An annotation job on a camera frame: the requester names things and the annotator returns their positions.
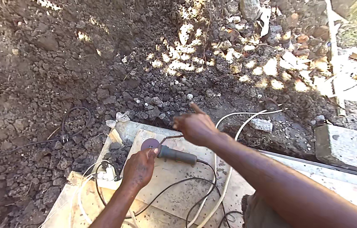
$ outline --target dark soil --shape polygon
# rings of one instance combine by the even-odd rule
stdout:
[[[55,6],[45,8],[34,1],[0,1],[0,227],[38,227],[70,171],[84,171],[95,162],[106,139],[102,133],[109,131],[105,120],[114,119],[118,111],[130,111],[133,121],[170,128],[172,118],[188,111],[190,101],[216,122],[234,111],[261,111],[277,97],[284,111],[260,116],[272,121],[273,132],[246,126],[240,141],[308,159],[314,159],[311,121],[316,116],[325,115],[341,126],[350,121],[335,117],[335,108],[317,91],[296,91],[300,78],[284,77],[279,66],[275,76],[253,74],[253,68],[278,60],[279,54],[266,45],[242,51],[240,36],[259,33],[252,22],[245,22],[250,29],[242,33],[221,30],[226,25],[222,12],[240,15],[232,2],[52,3]],[[196,13],[189,13],[189,7]],[[180,32],[188,24],[193,29]],[[188,38],[186,45],[180,43],[179,33]],[[233,63],[222,56],[227,49],[213,48],[227,40],[242,54]],[[255,66],[249,69],[245,65],[252,60]],[[240,73],[231,73],[231,64],[244,65]],[[248,80],[239,81],[244,75]],[[271,86],[274,79],[283,89]],[[53,132],[51,138],[60,137],[62,118],[75,106],[87,107],[92,114],[89,121],[85,110],[74,110],[66,120],[68,132],[89,121],[80,135],[65,144],[8,152],[46,140]],[[246,118],[229,118],[222,129],[234,136]],[[125,157],[114,162],[121,166]]]

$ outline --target hand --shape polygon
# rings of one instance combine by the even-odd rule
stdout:
[[[131,156],[125,164],[121,185],[140,191],[151,181],[158,149],[145,149]]]
[[[173,128],[181,131],[184,138],[192,144],[208,147],[212,136],[219,133],[211,118],[195,103],[190,104],[195,113],[174,117]]]

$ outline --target black power cord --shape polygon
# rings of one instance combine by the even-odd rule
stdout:
[[[237,210],[232,210],[232,211],[226,213],[225,216],[222,218],[221,222],[219,223],[218,228],[221,227],[221,225],[222,225],[224,219],[226,219],[226,222],[228,222],[228,217],[227,217],[228,215],[230,215],[230,214],[235,214],[235,213],[236,213],[236,214],[241,214],[241,215],[243,215],[242,212],[237,211]]]
[[[72,135],[69,136],[68,134],[65,133],[65,122],[66,122],[66,118],[70,115],[70,112],[72,112],[72,111],[75,110],[75,109],[79,109],[79,108],[87,110],[87,112],[89,113],[89,119],[88,119],[88,121],[86,122],[86,124],[84,125],[84,127],[82,127],[82,128],[80,129],[80,131],[78,131],[78,132],[76,132],[76,133],[74,133],[74,134],[72,134]],[[73,108],[69,109],[69,111],[68,111],[68,112],[65,114],[65,116],[63,117],[62,124],[61,124],[62,136],[61,136],[60,138],[55,138],[55,139],[50,139],[50,140],[44,140],[44,141],[39,141],[39,142],[31,142],[31,143],[25,144],[25,145],[23,145],[23,146],[17,147],[17,148],[15,148],[15,149],[12,149],[12,150],[10,150],[8,153],[14,152],[14,151],[16,151],[16,150],[19,150],[19,149],[24,148],[24,147],[27,147],[27,146],[36,145],[36,144],[40,144],[40,143],[50,143],[50,142],[54,142],[54,141],[58,141],[58,140],[61,140],[63,143],[68,142],[68,141],[69,141],[69,137],[73,137],[73,136],[78,135],[78,134],[80,134],[81,132],[83,132],[84,129],[87,128],[87,126],[89,125],[90,120],[91,120],[91,112],[90,112],[90,110],[89,110],[88,108],[86,108],[86,107],[73,107]]]
[[[207,181],[207,182],[213,184],[214,188],[217,190],[217,192],[218,192],[218,194],[219,194],[219,197],[220,197],[220,196],[221,196],[221,192],[219,191],[218,187],[216,186],[216,180],[217,180],[217,179],[216,179],[216,173],[215,173],[214,169],[213,169],[212,166],[211,166],[209,163],[207,163],[206,161],[202,161],[202,160],[200,160],[200,159],[197,159],[197,162],[203,163],[203,164],[209,166],[209,167],[212,169],[212,172],[213,172],[213,174],[214,174],[214,181],[213,181],[213,182],[210,181],[210,180],[204,179],[204,178],[200,178],[200,177],[191,177],[191,178],[187,178],[187,179],[178,181],[178,182],[176,182],[176,183],[173,183],[173,184],[169,185],[167,188],[165,188],[164,190],[162,190],[158,195],[156,195],[156,197],[155,197],[143,210],[141,210],[141,211],[138,212],[138,213],[135,213],[135,216],[140,215],[140,214],[143,213],[147,208],[149,208],[149,207],[151,206],[151,204],[152,204],[161,194],[163,194],[166,190],[168,190],[168,189],[171,188],[172,186],[175,186],[175,185],[177,185],[177,184],[180,184],[180,183],[182,183],[182,182],[189,181],[189,180],[202,180],[202,181]],[[99,196],[100,199],[101,199],[101,202],[104,204],[104,206],[106,206],[107,204],[105,203],[105,200],[102,198],[102,196],[101,196],[101,194],[100,194],[100,191],[99,191],[99,189],[98,189],[98,184],[97,184],[97,175],[98,175],[98,169],[99,169],[100,165],[99,165],[99,166],[97,167],[97,169],[95,170],[95,187],[96,187],[98,196]],[[213,189],[212,189],[211,191],[209,191],[202,199],[200,199],[198,202],[196,202],[196,204],[194,204],[194,205],[191,207],[191,209],[190,209],[190,211],[188,212],[187,217],[186,217],[186,222],[185,222],[185,227],[186,227],[186,228],[188,228],[188,217],[189,217],[191,211],[196,207],[196,205],[199,205],[199,204],[202,202],[202,200],[204,200],[205,198],[207,198],[212,192],[213,192]],[[230,228],[231,226],[230,226],[230,224],[229,224],[229,220],[227,219],[227,214],[226,214],[226,212],[225,212],[225,207],[223,206],[223,201],[221,202],[221,204],[222,204],[222,209],[223,209],[223,213],[224,213],[224,217],[222,218],[222,221],[223,221],[224,219],[226,219],[226,222],[227,222],[227,224],[228,224],[228,226],[229,226],[229,228]]]

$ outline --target cutting disc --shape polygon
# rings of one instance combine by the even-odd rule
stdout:
[[[147,148],[156,148],[159,145],[159,142],[157,141],[157,139],[154,138],[148,138],[146,139],[143,143],[142,146],[140,147],[140,150],[144,150]]]

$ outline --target forearm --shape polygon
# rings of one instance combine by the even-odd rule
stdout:
[[[139,190],[122,183],[90,228],[120,228]]]
[[[208,147],[293,227],[357,227],[357,206],[305,175],[223,133]]]

